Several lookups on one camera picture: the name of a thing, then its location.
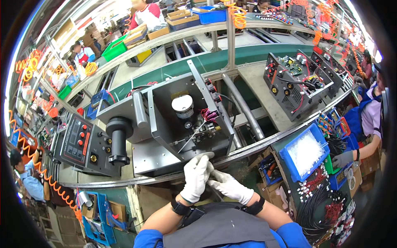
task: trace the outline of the black wristband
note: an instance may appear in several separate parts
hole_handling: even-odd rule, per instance
[[[360,159],[360,149],[357,149],[356,151],[357,151],[357,158],[355,161],[358,161]]]
[[[177,202],[175,198],[171,200],[172,210],[178,215],[186,215],[190,211],[189,206],[185,206],[180,202]]]
[[[244,206],[243,211],[252,215],[257,215],[260,211],[263,209],[263,204],[265,203],[265,199],[260,196],[260,199],[258,202],[255,202],[249,207]]]

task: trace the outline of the green plastic bin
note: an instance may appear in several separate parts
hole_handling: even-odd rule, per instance
[[[337,173],[338,171],[341,170],[341,168],[336,168],[335,170],[332,167],[332,161],[331,161],[331,156],[328,154],[328,156],[324,159],[324,166],[325,170],[327,171],[328,174],[332,175]]]
[[[63,90],[61,90],[61,92],[59,92],[58,97],[63,100],[67,95],[69,95],[71,91],[72,88],[70,88],[70,86],[67,85]]]
[[[104,57],[107,62],[127,51],[127,47],[123,42],[126,36],[127,35],[123,35],[114,42],[112,42],[103,52],[102,57]]]

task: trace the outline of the red apron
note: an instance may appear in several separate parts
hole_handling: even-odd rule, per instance
[[[88,56],[86,54],[84,54],[81,59],[79,59],[79,64],[83,63],[83,62],[88,62]]]

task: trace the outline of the white work glove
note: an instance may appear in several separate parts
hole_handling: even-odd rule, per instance
[[[214,175],[217,181],[208,180],[208,184],[220,191],[224,196],[238,200],[243,205],[247,205],[249,200],[251,200],[254,190],[243,186],[230,174],[219,170],[214,170],[211,174]]]
[[[186,184],[180,195],[188,202],[195,203],[200,199],[205,190],[205,184],[214,170],[210,158],[214,157],[213,152],[205,152],[192,158],[183,168]]]

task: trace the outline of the green circuit board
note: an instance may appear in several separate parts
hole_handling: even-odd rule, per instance
[[[288,56],[285,56],[283,58],[278,57],[277,58],[279,63],[285,67],[285,69],[289,70],[293,76],[299,76],[300,74],[303,73],[302,68],[299,66],[298,62]]]

